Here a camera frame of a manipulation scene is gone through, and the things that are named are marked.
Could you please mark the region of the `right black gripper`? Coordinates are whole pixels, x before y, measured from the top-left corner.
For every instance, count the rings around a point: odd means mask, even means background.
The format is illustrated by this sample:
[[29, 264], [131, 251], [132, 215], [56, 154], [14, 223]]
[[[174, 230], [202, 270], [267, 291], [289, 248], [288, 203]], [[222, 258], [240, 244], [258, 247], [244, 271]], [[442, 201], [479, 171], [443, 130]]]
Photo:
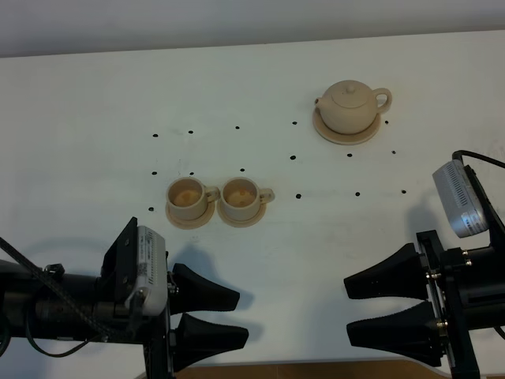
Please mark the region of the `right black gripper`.
[[426, 300], [428, 280], [435, 311], [430, 302], [422, 302], [388, 316], [349, 323], [346, 331], [352, 346], [388, 351], [432, 367], [441, 365], [444, 351], [453, 378], [481, 376], [469, 332], [504, 326], [504, 225], [475, 171], [465, 172], [484, 209], [489, 244], [445, 250], [436, 231], [424, 231], [417, 234], [417, 242], [426, 259], [426, 274], [415, 245], [407, 243], [380, 263], [345, 278], [351, 299]]

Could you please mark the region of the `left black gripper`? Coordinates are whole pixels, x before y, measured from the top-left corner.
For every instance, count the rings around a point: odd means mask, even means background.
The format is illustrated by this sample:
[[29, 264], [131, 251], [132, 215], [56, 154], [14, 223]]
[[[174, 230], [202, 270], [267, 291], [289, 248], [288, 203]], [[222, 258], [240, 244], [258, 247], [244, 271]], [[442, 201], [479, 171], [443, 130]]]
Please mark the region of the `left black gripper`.
[[174, 330], [172, 358], [168, 337], [169, 299], [162, 313], [156, 317], [142, 314], [144, 299], [141, 292], [133, 296], [129, 308], [125, 306], [137, 277], [139, 226], [137, 218], [131, 218], [103, 258], [100, 294], [113, 302], [114, 322], [119, 320], [121, 308], [125, 309], [127, 316], [125, 334], [114, 336], [113, 339], [142, 345], [147, 378], [173, 378], [174, 372], [196, 362], [242, 349], [249, 338], [247, 328], [218, 325], [187, 314], [193, 311], [233, 311], [240, 300], [240, 293], [205, 279], [184, 264], [175, 264], [172, 271], [172, 279], [178, 290], [171, 296], [171, 313], [183, 313]]

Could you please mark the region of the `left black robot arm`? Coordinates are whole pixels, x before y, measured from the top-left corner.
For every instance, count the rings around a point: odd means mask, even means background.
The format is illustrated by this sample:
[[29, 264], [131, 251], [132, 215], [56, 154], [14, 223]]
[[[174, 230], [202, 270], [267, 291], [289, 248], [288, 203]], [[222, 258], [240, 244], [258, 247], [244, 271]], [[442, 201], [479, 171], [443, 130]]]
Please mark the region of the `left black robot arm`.
[[145, 377], [172, 378], [192, 364], [242, 349], [247, 329], [194, 317], [235, 310], [240, 295], [184, 264], [167, 264], [164, 238], [131, 219], [105, 253], [99, 276], [39, 268], [2, 242], [1, 346], [12, 338], [136, 344]]

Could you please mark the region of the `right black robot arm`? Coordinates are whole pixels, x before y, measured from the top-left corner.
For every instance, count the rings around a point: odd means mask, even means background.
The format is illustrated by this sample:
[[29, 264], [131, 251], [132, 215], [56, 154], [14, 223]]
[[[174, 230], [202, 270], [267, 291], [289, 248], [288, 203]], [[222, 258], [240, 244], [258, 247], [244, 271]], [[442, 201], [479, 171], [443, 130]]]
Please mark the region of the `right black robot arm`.
[[453, 378], [479, 378], [470, 331], [504, 325], [504, 225], [475, 171], [470, 185], [490, 222], [488, 246], [444, 249], [436, 231], [417, 233], [396, 253], [344, 280], [351, 299], [415, 298], [419, 304], [391, 315], [355, 321], [346, 331], [354, 347], [388, 351], [438, 367]]

